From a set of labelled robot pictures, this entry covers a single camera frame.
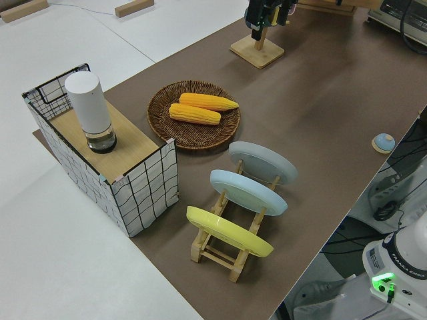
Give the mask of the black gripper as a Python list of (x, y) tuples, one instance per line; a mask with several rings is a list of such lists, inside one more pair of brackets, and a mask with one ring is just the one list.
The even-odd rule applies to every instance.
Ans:
[(263, 27), (285, 25), (295, 9), (297, 1), (249, 1), (247, 26), (252, 30), (252, 39), (261, 39)]

